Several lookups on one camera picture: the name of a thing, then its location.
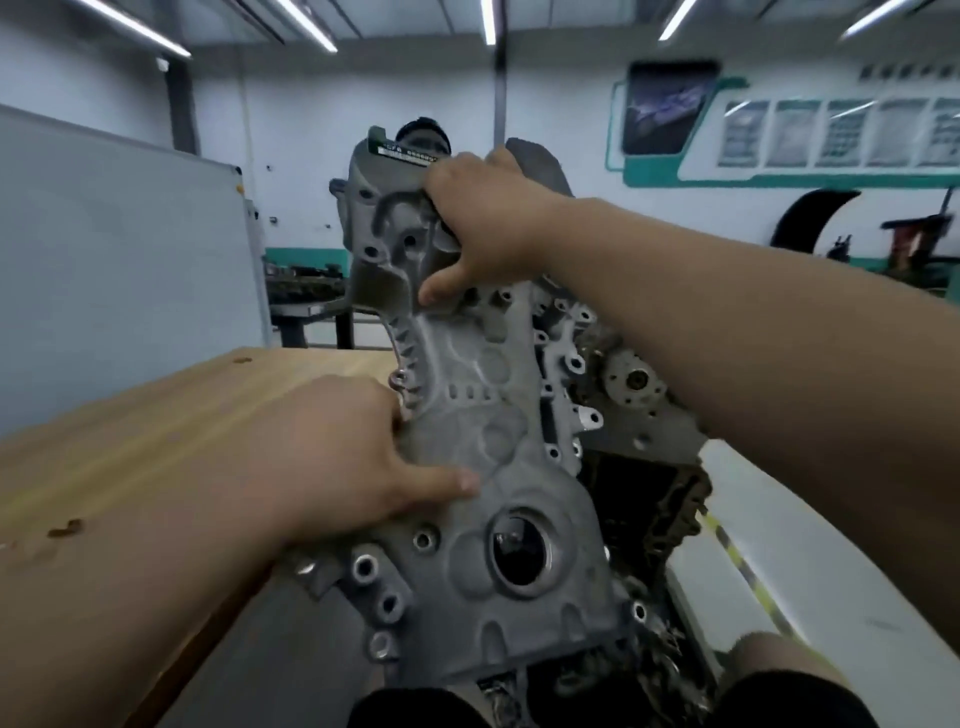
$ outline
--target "wall poster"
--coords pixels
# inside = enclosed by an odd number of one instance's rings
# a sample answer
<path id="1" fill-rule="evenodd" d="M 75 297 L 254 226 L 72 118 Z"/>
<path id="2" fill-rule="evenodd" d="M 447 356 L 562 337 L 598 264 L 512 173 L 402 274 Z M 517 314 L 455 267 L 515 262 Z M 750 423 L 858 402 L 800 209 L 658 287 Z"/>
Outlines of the wall poster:
<path id="1" fill-rule="evenodd" d="M 820 111 L 819 101 L 778 101 L 767 155 L 768 167 L 806 167 Z"/>
<path id="2" fill-rule="evenodd" d="M 960 99 L 937 99 L 933 105 L 932 124 L 921 166 L 960 165 Z"/>
<path id="3" fill-rule="evenodd" d="M 721 167 L 756 167 L 760 164 L 760 139 L 767 118 L 768 101 L 729 102 L 724 113 Z"/>
<path id="4" fill-rule="evenodd" d="M 678 155 L 713 96 L 713 61 L 630 66 L 621 147 L 627 156 Z"/>
<path id="5" fill-rule="evenodd" d="M 831 101 L 827 104 L 827 137 L 820 149 L 818 167 L 856 167 L 867 114 L 874 101 Z"/>
<path id="6" fill-rule="evenodd" d="M 870 159 L 871 167 L 906 167 L 917 149 L 920 120 L 926 99 L 891 99 L 876 110 L 877 122 Z"/>

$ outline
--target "wall display board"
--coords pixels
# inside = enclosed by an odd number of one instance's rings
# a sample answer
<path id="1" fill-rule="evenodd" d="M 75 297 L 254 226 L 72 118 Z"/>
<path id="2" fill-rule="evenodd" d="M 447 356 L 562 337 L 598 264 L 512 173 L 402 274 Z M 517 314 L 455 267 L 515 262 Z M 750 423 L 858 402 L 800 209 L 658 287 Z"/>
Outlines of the wall display board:
<path id="1" fill-rule="evenodd" d="M 774 111 L 768 167 L 806 167 L 819 101 L 779 101 Z"/>
<path id="2" fill-rule="evenodd" d="M 633 64 L 613 85 L 606 169 L 628 187 L 960 186 L 956 74 L 908 63 L 851 74 L 845 90 L 821 71 L 764 68 L 755 87 L 711 67 Z"/>
<path id="3" fill-rule="evenodd" d="M 933 104 L 933 128 L 926 142 L 921 165 L 960 166 L 960 99 L 937 99 Z"/>
<path id="4" fill-rule="evenodd" d="M 872 167 L 906 167 L 917 149 L 926 99 L 891 99 L 876 108 Z"/>
<path id="5" fill-rule="evenodd" d="M 827 134 L 820 147 L 820 167 L 856 167 L 860 164 L 863 130 L 876 102 L 831 101 L 827 104 Z"/>
<path id="6" fill-rule="evenodd" d="M 766 101 L 729 102 L 724 117 L 722 167 L 756 167 L 760 164 L 760 139 L 770 104 Z"/>
<path id="7" fill-rule="evenodd" d="M 710 61 L 634 63 L 620 146 L 625 155 L 677 155 L 712 98 L 720 67 Z"/>

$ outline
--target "fluorescent light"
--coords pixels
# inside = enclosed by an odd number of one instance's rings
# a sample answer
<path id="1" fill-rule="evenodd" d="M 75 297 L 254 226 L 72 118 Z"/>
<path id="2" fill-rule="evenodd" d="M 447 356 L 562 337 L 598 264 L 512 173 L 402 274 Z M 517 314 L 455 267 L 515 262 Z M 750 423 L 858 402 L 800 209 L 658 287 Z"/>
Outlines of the fluorescent light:
<path id="1" fill-rule="evenodd" d="M 737 104 L 735 107 L 733 107 L 732 109 L 730 109 L 729 111 L 727 111 L 727 113 L 725 113 L 724 116 L 732 116 L 733 114 L 737 113 L 738 111 L 740 111 L 741 109 L 743 109 L 745 106 L 747 106 L 747 104 L 749 104 L 749 103 L 750 103 L 749 101 L 741 101 L 741 102 L 740 102 L 739 104 Z"/>
<path id="2" fill-rule="evenodd" d="M 287 14 L 297 22 L 297 25 L 303 28 L 310 37 L 320 43 L 327 53 L 337 52 L 337 46 L 333 44 L 330 36 L 324 33 L 324 31 L 320 29 L 320 26 L 313 21 L 313 18 L 307 15 L 297 3 L 293 2 L 293 0 L 274 0 L 274 2 L 286 10 Z"/>
<path id="3" fill-rule="evenodd" d="M 480 0 L 483 14 L 483 37 L 487 45 L 496 45 L 496 21 L 493 18 L 493 0 Z"/>
<path id="4" fill-rule="evenodd" d="M 857 34 L 864 28 L 876 23 L 880 18 L 886 17 L 891 12 L 898 11 L 904 5 L 910 5 L 911 3 L 915 2 L 917 2 L 917 0 L 887 0 L 887 2 L 885 2 L 879 8 L 872 12 L 868 12 L 866 15 L 853 23 L 850 28 L 844 31 L 843 35 L 840 36 L 840 39 L 843 40 L 854 34 Z"/>
<path id="5" fill-rule="evenodd" d="M 862 111 L 862 110 L 864 110 L 864 109 L 869 109 L 869 108 L 870 108 L 871 106 L 873 106 L 875 103 L 876 103 L 876 101 L 870 101 L 870 102 L 868 102 L 868 103 L 866 103 L 866 104 L 861 104 L 861 105 L 858 106 L 858 107 L 853 107 L 852 109 L 847 109 L 846 111 L 841 111 L 840 113 L 835 113 L 835 114 L 833 114 L 830 118 L 831 118 L 831 119 L 839 119 L 840 117 L 846 116 L 846 115 L 849 114 L 849 113 L 857 113 L 858 111 Z"/>
<path id="6" fill-rule="evenodd" d="M 674 11 L 673 16 L 666 21 L 666 27 L 663 28 L 663 33 L 660 35 L 660 40 L 669 40 L 674 33 L 677 32 L 677 29 L 680 27 L 680 24 L 684 22 L 684 18 L 693 10 L 693 6 L 697 4 L 697 0 L 684 0 L 680 6 Z"/>
<path id="7" fill-rule="evenodd" d="M 100 15 L 109 18 L 114 23 L 119 23 L 125 28 L 138 33 L 149 40 L 152 40 L 157 45 L 161 45 L 172 53 L 176 53 L 178 56 L 183 58 L 190 58 L 190 51 L 184 48 L 179 43 L 175 43 L 173 40 L 166 36 L 162 36 L 155 30 L 148 28 L 146 25 L 141 23 L 135 17 L 127 15 L 125 12 L 120 12 L 112 5 L 101 2 L 101 0 L 74 0 L 74 2 L 80 3 L 81 5 L 86 5 L 92 11 L 98 12 Z"/>

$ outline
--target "engine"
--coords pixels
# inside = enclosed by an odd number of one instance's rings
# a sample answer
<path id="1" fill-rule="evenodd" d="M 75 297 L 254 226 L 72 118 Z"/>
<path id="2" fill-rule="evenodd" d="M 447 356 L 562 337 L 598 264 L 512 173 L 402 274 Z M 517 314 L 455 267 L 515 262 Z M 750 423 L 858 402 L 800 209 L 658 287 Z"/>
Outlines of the engine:
<path id="1" fill-rule="evenodd" d="M 543 147 L 507 147 L 527 177 L 570 194 Z M 599 704 L 610 726 L 695 725 L 711 685 L 664 565 L 699 528 L 706 435 L 548 278 L 418 304 L 460 253 L 422 191 L 449 154 L 432 120 L 396 140 L 374 127 L 330 191 L 352 253 L 348 301 L 380 317 L 396 351 L 401 453 L 474 470 L 481 495 L 352 537 L 299 578 L 314 595 L 343 590 L 388 686 L 477 682 L 502 728 L 595 722 Z"/>

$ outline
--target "wooden workbench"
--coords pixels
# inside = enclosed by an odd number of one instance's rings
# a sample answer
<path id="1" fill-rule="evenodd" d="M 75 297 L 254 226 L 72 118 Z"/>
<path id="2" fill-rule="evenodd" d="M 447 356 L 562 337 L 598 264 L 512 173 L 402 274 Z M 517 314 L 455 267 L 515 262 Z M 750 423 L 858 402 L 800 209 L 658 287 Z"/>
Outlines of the wooden workbench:
<path id="1" fill-rule="evenodd" d="M 392 352 L 238 349 L 0 441 L 0 544 L 89 519 L 323 375 L 386 383 Z"/>

